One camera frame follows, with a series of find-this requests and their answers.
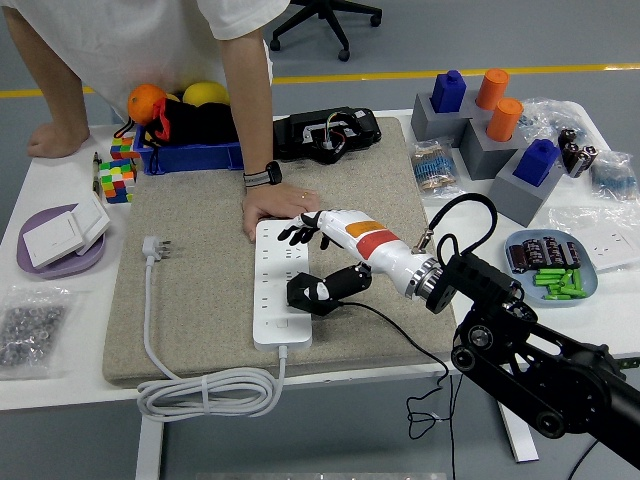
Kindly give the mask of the person's left hand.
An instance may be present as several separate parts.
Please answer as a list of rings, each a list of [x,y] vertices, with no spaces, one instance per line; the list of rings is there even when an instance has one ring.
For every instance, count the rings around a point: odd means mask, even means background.
[[[288,183],[251,187],[246,190],[242,202],[243,230],[249,241],[254,242],[256,227],[261,219],[292,219],[319,209],[319,195],[312,190]]]

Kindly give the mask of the person's right hand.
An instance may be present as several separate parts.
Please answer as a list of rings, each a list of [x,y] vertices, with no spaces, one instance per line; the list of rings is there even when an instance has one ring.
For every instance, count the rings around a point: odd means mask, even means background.
[[[63,158],[77,152],[89,135],[87,126],[66,128],[55,123],[42,124],[29,138],[27,154],[34,158]]]

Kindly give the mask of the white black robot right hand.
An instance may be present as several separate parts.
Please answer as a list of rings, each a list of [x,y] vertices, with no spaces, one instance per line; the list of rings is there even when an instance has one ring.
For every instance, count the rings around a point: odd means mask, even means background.
[[[306,212],[289,221],[278,235],[291,245],[308,243],[315,233],[343,248],[372,273],[384,273],[407,298],[427,299],[441,266],[426,250],[408,246],[386,226],[358,210]]]

